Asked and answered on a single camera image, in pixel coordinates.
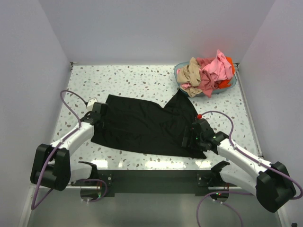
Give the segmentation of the black t-shirt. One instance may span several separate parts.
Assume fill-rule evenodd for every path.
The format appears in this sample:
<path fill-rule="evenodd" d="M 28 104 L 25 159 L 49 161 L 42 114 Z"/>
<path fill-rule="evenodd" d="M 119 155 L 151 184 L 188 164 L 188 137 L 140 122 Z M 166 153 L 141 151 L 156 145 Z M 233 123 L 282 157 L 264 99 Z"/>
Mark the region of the black t-shirt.
<path fill-rule="evenodd" d="M 109 95 L 107 111 L 91 142 L 136 153 L 205 159 L 202 151 L 181 146 L 185 129 L 198 115 L 190 100 L 177 92 L 164 106 Z"/>

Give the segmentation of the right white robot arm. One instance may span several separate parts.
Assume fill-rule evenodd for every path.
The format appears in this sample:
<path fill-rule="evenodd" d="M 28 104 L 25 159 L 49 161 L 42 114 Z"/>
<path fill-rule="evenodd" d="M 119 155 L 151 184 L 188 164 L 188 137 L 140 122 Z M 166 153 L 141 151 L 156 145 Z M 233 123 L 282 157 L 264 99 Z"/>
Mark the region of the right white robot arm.
<path fill-rule="evenodd" d="M 235 173 L 221 169 L 212 172 L 212 183 L 217 186 L 231 183 L 250 192 L 269 212 L 276 212 L 296 195 L 284 164 L 273 164 L 249 153 L 234 144 L 227 134 L 214 132 L 205 119 L 185 128 L 182 146 L 201 152 L 211 150 L 235 164 L 238 167 Z"/>

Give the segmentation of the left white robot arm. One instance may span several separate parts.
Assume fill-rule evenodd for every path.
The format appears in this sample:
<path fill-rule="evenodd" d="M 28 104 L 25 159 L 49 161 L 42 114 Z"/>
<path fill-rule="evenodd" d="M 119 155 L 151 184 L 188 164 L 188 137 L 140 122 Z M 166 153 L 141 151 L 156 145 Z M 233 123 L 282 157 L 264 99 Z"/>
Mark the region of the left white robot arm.
<path fill-rule="evenodd" d="M 80 161 L 71 164 L 72 154 L 86 141 L 104 128 L 104 116 L 107 104 L 94 102 L 89 111 L 67 135 L 51 144 L 41 144 L 36 149 L 30 181 L 40 185 L 62 191 L 75 181 L 82 180 L 86 185 L 94 185 L 98 181 L 97 166 L 90 162 Z"/>

